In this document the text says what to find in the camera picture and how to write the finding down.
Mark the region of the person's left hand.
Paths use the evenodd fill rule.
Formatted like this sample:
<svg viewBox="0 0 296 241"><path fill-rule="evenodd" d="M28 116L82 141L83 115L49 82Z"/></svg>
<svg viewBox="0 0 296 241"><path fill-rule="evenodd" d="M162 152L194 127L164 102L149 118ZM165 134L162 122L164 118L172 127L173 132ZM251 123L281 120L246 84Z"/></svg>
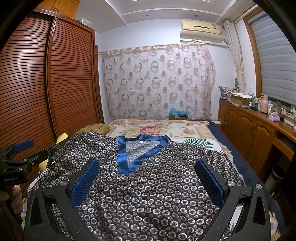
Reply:
<svg viewBox="0 0 296 241"><path fill-rule="evenodd" d="M1 201L11 200L11 207L15 214L21 214L23 212L23 198L21 192L21 186L15 185L11 187L10 191L1 191Z"/></svg>

